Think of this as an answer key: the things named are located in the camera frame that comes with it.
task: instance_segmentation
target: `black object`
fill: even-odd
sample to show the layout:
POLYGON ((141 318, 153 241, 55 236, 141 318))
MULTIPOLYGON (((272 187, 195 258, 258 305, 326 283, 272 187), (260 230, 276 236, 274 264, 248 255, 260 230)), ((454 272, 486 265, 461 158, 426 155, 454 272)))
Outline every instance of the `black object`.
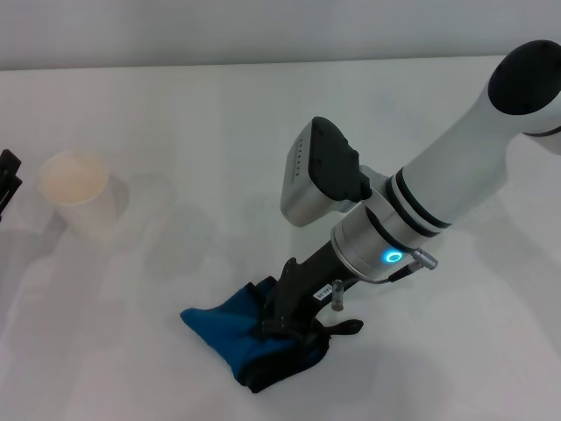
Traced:
POLYGON ((413 274, 413 270, 411 269, 411 267, 409 265, 407 265, 407 266, 404 266, 403 268, 393 272, 390 276, 387 277, 387 281, 388 282, 396 282, 396 281, 399 281, 400 279, 403 279, 406 276, 409 276, 409 275, 412 275, 412 274, 413 274))
POLYGON ((367 207, 365 207, 365 211, 366 211, 366 216, 368 217, 368 220, 370 221, 374 229, 384 239, 384 241, 386 241, 391 247, 404 253, 413 253, 415 251, 414 248, 407 247, 404 244, 400 243, 397 239, 392 237, 392 235, 389 232, 387 232, 386 229, 383 227, 383 225, 378 220, 376 215, 374 215, 374 212, 372 212, 367 207))
MULTIPOLYGON (((331 302, 330 293, 321 294, 336 279, 354 278, 335 254, 330 242, 302 264, 292 258, 285 264, 282 275, 268 295, 261 330, 265 334, 303 339, 316 314, 331 302)), ((345 289, 355 282, 346 282, 345 289)))
POLYGON ((401 194, 403 195, 403 197, 405 197, 405 200, 407 200, 407 203, 409 203, 409 205, 413 208, 413 211, 417 212, 417 214, 421 218, 423 218, 430 224, 437 226, 438 228, 445 229, 451 226, 451 224, 442 222, 441 220, 433 217, 429 213, 429 211, 424 209, 423 206, 417 201, 417 199, 415 199, 415 197, 411 193, 411 190, 409 190, 409 187, 407 187, 407 184, 403 179, 403 168, 400 169, 395 175, 395 182, 397 183, 397 187, 399 188, 401 194))
POLYGON ((16 155, 8 149, 2 151, 0 154, 0 214, 21 186, 21 180, 16 177, 20 166, 21 161, 16 155))
POLYGON ((561 125, 553 130, 548 130, 547 132, 541 133, 524 133, 526 136, 531 138, 547 138, 548 136, 553 136, 554 134, 561 133, 561 125))
POLYGON ((561 46, 531 41, 513 50, 495 69, 488 95, 505 114, 523 116, 545 107, 561 91, 561 46))
POLYGON ((262 309, 277 281, 268 277, 248 283, 214 309, 187 309, 183 321, 231 367, 234 378, 253 393, 315 366, 327 353, 331 335, 358 333, 363 323, 349 320, 324 327, 309 321, 301 339, 262 332, 262 309))
POLYGON ((409 215, 409 213, 405 210, 405 208, 403 208, 403 205, 401 205, 400 201, 398 200, 397 196, 395 195, 394 187, 392 186, 392 179, 391 178, 388 178, 386 180, 386 196, 387 196, 387 199, 389 200, 390 204, 392 206, 394 206, 394 209, 400 215, 401 219, 403 219, 403 221, 405 221, 405 223, 407 225, 409 225, 409 227, 411 227, 412 230, 415 230, 419 234, 423 235, 424 237, 428 237, 428 238, 435 237, 436 235, 438 235, 438 232, 433 232, 433 231, 427 230, 424 226, 418 224, 409 215))
POLYGON ((359 153, 327 118, 312 119, 308 168, 314 184, 332 200, 358 203, 372 194, 359 169, 359 153))

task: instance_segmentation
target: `white tabletop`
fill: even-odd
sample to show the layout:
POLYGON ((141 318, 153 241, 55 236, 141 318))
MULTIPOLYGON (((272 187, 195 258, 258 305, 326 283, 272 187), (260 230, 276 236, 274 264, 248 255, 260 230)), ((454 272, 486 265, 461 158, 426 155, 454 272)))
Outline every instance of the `white tabletop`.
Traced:
POLYGON ((338 215, 279 211, 316 116, 392 174, 458 118, 499 58, 0 74, 0 146, 24 184, 0 223, 4 421, 552 420, 561 413, 561 158, 524 137, 509 184, 433 240, 441 264, 353 288, 356 337, 253 395, 179 318, 307 258, 338 215), (100 153, 122 203, 111 246, 35 191, 64 149, 100 153))

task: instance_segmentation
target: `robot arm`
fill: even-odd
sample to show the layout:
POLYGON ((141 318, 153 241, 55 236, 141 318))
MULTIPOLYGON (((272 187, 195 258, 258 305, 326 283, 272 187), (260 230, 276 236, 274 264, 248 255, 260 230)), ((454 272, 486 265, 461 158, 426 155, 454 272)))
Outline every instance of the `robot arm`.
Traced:
POLYGON ((503 185, 509 141, 561 132, 560 92, 561 46, 538 40, 516 48, 473 107, 391 177, 360 166, 336 126, 314 118, 288 154, 280 208, 296 226, 330 211, 350 213, 308 260, 288 261, 267 299, 271 330, 315 316, 331 301, 334 281, 346 280, 345 289, 375 283, 406 254, 414 264, 405 272, 434 268, 421 246, 503 185))

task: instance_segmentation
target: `black fabric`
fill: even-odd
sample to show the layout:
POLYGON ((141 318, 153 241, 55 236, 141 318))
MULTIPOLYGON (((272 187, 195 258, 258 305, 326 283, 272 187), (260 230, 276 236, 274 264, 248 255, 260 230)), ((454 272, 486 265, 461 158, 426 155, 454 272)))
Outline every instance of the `black fabric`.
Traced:
POLYGON ((331 335, 355 335, 363 325, 361 320, 353 319, 324 327, 315 319, 303 343, 253 360, 242 369, 238 382, 251 392, 259 393, 276 382, 314 367, 327 353, 331 335))

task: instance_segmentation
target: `paper cup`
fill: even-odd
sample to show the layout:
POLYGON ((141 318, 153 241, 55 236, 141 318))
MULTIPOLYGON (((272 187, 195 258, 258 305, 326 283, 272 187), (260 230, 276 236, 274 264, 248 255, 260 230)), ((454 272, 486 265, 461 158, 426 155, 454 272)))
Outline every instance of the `paper cup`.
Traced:
POLYGON ((39 171, 39 191, 81 235, 107 239, 117 222, 109 171, 99 156, 64 152, 39 171))

